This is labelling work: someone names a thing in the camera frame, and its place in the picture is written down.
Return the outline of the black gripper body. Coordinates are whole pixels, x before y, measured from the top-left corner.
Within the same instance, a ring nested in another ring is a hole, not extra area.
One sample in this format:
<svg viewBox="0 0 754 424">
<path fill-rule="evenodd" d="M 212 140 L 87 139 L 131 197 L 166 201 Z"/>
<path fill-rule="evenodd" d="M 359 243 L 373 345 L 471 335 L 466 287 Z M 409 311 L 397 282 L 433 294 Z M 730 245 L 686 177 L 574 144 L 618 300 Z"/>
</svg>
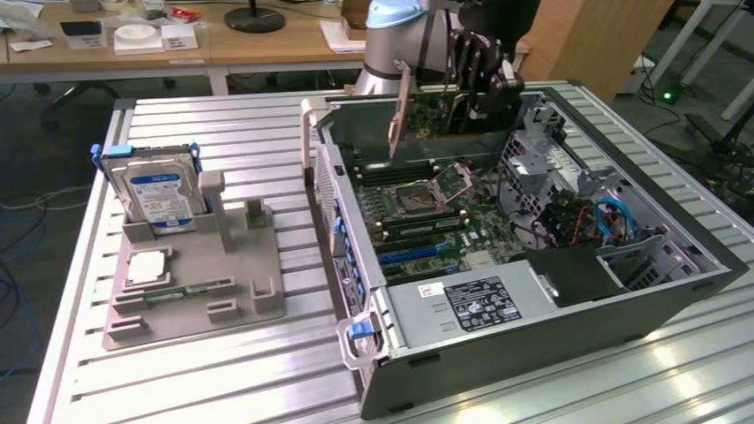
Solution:
<svg viewBox="0 0 754 424">
<path fill-rule="evenodd" d="M 462 28 L 450 33 L 447 48 L 450 79 L 461 91 L 447 118 L 450 132 L 478 130 L 518 107 L 525 81 L 513 62 L 538 7 L 538 1 L 461 3 Z"/>
</svg>

